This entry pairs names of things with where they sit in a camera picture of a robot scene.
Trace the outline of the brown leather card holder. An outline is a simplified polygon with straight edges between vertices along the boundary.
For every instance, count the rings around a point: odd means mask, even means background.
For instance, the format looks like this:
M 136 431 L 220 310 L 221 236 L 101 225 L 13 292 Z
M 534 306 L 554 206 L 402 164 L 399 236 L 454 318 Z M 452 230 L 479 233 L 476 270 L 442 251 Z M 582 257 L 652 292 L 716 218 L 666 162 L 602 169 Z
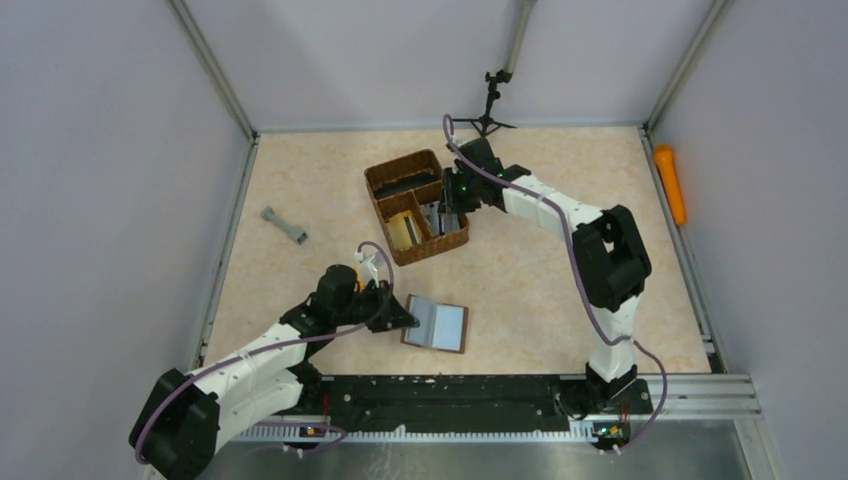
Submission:
M 467 306 L 410 294 L 406 310 L 418 321 L 418 326 L 403 330 L 402 344 L 454 354 L 465 352 L 470 319 Z

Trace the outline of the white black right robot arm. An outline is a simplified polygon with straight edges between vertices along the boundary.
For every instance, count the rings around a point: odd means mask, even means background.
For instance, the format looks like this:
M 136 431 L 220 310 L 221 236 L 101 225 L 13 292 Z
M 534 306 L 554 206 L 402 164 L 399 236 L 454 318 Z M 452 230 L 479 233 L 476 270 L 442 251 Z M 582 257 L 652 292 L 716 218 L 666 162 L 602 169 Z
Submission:
M 442 175 L 442 201 L 451 213 L 483 205 L 523 217 L 566 245 L 575 284 L 595 338 L 586 364 L 586 397 L 612 412 L 636 380 L 635 314 L 652 264 L 632 212 L 602 209 L 543 183 L 530 170 L 504 166 L 485 138 L 458 145 Z

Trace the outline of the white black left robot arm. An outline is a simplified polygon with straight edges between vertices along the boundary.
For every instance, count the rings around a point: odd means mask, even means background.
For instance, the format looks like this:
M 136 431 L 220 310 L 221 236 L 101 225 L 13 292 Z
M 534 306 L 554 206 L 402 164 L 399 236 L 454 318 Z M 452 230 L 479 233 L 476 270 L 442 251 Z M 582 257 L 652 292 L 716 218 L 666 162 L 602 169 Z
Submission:
M 315 290 L 256 339 L 205 368 L 173 368 L 153 386 L 130 434 L 136 459 L 167 479 L 195 479 L 218 451 L 269 416 L 319 404 L 321 373 L 309 359 L 336 338 L 418 326 L 387 280 L 359 283 L 332 265 Z

